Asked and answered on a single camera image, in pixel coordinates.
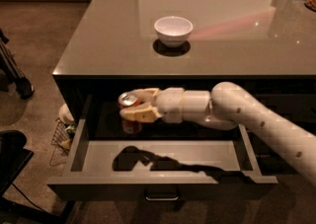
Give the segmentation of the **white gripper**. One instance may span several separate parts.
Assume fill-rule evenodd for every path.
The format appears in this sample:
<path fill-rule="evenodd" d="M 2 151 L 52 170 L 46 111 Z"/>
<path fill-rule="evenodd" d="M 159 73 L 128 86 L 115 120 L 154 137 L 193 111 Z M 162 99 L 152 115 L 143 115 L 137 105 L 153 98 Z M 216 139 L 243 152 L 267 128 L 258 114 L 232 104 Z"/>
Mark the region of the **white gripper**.
<path fill-rule="evenodd" d="M 181 123 L 184 92 L 183 88 L 168 88 L 162 92 L 159 88 L 132 90 L 143 104 L 121 109 L 119 115 L 141 123 L 152 123 L 161 117 L 166 123 Z"/>

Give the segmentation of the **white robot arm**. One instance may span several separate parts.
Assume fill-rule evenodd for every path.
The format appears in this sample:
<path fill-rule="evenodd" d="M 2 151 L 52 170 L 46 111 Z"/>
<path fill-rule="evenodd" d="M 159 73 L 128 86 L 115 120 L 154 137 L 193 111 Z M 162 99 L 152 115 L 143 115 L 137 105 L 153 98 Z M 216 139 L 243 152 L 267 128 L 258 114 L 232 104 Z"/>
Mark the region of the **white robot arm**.
<path fill-rule="evenodd" d="M 250 129 L 300 175 L 316 184 L 316 136 L 271 111 L 242 87 L 221 82 L 210 91 L 183 88 L 136 89 L 140 100 L 119 115 L 129 121 L 166 123 L 190 121 L 204 127 L 230 130 L 241 124 Z"/>

